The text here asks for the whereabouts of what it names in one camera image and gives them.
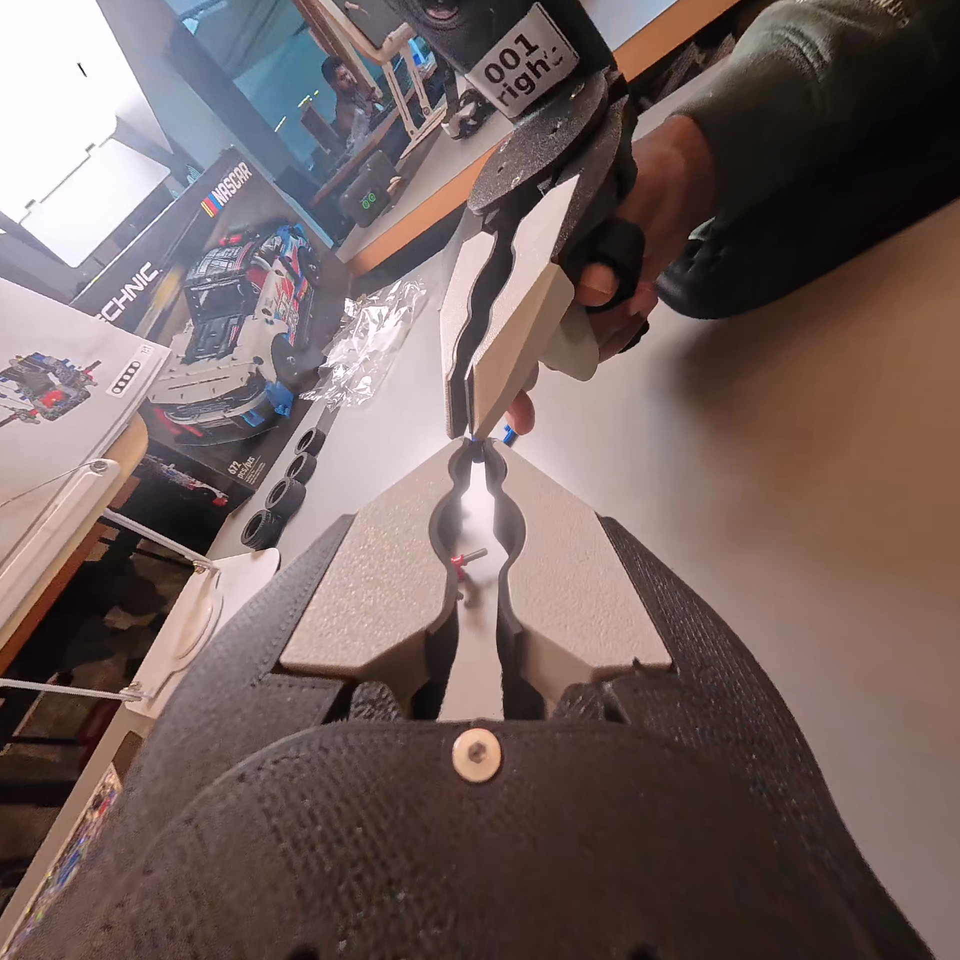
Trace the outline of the lego instruction booklet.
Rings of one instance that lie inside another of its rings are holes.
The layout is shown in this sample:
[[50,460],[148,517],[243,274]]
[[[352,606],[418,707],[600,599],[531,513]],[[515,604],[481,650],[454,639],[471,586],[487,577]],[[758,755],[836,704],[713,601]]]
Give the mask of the lego instruction booklet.
[[106,453],[170,357],[1,281],[1,558],[5,567],[83,464]]

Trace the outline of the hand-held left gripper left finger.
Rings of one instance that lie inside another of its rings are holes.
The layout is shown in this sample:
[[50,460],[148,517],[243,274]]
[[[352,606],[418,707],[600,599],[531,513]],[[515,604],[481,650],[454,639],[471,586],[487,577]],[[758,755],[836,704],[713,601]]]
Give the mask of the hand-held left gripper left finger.
[[305,676],[387,686],[402,708],[430,683],[427,639],[457,602],[464,442],[450,441],[360,509],[279,663]]

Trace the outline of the clear plastic bag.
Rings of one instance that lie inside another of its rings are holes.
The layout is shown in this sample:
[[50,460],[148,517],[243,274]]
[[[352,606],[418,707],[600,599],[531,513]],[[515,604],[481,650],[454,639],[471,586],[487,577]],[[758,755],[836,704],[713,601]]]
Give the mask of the clear plastic bag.
[[369,402],[387,377],[427,300],[421,278],[401,278],[344,301],[342,326],[326,348],[316,382],[298,394],[328,410]]

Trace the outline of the colourful sticker sheet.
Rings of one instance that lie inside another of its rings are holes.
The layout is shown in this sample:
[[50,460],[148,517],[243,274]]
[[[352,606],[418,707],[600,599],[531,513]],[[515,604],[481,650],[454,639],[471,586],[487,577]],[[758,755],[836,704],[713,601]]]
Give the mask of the colourful sticker sheet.
[[114,762],[108,762],[91,798],[84,802],[78,819],[66,836],[51,866],[14,924],[2,949],[2,958],[16,958],[24,942],[40,924],[60,894],[70,885],[101,834],[103,821],[122,791]]

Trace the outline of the white stand frame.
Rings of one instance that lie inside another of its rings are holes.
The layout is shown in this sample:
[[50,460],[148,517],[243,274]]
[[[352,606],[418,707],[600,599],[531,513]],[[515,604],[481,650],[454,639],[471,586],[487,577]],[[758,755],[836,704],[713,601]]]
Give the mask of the white stand frame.
[[447,103],[445,97],[431,103],[427,70],[415,62],[415,29],[396,6],[386,1],[294,1],[315,41],[342,60],[359,93],[369,97],[380,89],[368,66],[379,67],[379,79],[389,92],[387,108],[409,139],[399,154],[405,160],[438,129]]

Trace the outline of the black frame device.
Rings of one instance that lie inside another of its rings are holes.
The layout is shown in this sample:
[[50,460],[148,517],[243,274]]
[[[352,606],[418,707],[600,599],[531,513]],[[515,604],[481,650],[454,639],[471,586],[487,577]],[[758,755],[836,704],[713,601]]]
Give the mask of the black frame device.
[[455,103],[448,105],[440,126],[452,140],[468,139],[478,133],[496,111],[483,93],[468,86]]

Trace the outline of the black lego set box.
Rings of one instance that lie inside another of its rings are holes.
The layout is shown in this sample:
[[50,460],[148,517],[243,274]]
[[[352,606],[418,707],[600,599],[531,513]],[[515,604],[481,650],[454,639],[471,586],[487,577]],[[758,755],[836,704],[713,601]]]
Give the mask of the black lego set box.
[[235,148],[69,305],[165,347],[126,510],[206,551],[300,430],[351,279],[306,213]]

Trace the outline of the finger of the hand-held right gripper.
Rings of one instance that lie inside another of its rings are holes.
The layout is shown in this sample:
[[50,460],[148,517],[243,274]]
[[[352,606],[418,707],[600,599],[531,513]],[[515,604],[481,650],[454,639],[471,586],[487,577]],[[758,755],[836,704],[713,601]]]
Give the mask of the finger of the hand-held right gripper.
[[575,174],[549,190],[513,235],[510,272],[469,367],[469,429],[476,440],[490,436],[541,360],[580,377],[580,309],[555,253],[579,180]]
[[[440,383],[448,437],[472,436],[470,366],[490,323],[491,308],[513,263],[510,225],[463,224],[454,235],[457,249],[445,256],[452,262],[449,283],[439,311]],[[525,434],[525,384],[500,421]]]

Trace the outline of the person's right forearm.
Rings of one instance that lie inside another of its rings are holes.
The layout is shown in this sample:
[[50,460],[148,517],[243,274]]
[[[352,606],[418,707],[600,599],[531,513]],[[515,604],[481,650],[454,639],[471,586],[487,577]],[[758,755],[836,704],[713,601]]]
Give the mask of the person's right forearm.
[[775,2],[683,103],[710,150],[718,222],[839,158],[958,78],[957,1]]

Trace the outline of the person's right hand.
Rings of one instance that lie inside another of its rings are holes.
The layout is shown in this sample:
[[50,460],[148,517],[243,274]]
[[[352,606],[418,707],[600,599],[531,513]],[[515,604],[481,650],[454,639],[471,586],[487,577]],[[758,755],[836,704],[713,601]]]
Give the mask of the person's right hand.
[[691,232],[714,213],[715,175],[710,145],[688,116],[673,115],[631,146],[636,177],[615,220],[643,234],[642,255],[629,254],[638,282],[630,297],[589,316],[604,362],[623,352],[658,303],[656,281],[682,252]]

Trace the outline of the black device with green lights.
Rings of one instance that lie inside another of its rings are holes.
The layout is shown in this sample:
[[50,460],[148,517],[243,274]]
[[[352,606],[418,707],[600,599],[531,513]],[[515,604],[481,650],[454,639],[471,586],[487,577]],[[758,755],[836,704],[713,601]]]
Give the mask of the black device with green lights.
[[391,187],[402,181],[389,156],[373,151],[359,166],[353,181],[339,194],[342,215],[365,229],[388,210],[392,203]]

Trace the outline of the small blue lego pin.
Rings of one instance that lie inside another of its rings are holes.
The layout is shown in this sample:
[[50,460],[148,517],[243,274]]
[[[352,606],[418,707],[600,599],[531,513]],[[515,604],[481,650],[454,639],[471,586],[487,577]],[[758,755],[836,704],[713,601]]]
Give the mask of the small blue lego pin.
[[499,429],[498,432],[495,431],[491,437],[471,438],[467,447],[471,462],[483,463],[487,453],[493,448],[495,443],[506,448],[511,448],[518,437],[519,434],[517,431],[509,424],[506,424],[502,429]]

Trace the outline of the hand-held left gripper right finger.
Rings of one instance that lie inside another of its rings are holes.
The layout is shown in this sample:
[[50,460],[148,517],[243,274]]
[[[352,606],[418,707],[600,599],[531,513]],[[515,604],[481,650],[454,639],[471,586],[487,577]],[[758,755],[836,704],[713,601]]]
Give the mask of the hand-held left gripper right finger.
[[546,716],[572,685],[673,666],[599,514],[498,440],[484,443],[503,714]]

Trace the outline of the white book stand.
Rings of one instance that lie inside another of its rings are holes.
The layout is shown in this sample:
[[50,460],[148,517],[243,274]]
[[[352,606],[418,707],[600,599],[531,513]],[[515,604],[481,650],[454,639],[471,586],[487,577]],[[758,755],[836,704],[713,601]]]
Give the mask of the white book stand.
[[108,525],[125,527],[188,559],[194,575],[186,585],[186,599],[173,608],[174,625],[162,639],[167,654],[147,657],[146,687],[134,683],[131,693],[98,693],[92,697],[138,702],[135,714],[155,720],[200,650],[231,617],[276,574],[276,548],[219,560],[190,552],[173,540],[111,510],[129,497],[131,477],[148,448],[147,427],[136,414],[102,453],[71,462],[64,482],[47,506],[35,508],[36,519],[21,534],[2,562],[1,672],[4,689],[27,682],[6,676],[43,618],[67,589]]

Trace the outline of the lego car chassis assembly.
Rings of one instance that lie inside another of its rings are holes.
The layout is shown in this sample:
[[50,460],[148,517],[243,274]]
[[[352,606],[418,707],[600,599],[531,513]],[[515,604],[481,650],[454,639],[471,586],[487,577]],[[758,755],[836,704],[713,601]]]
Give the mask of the lego car chassis assembly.
[[475,605],[485,587],[487,547],[471,549],[451,558],[456,574],[456,599],[464,608]]

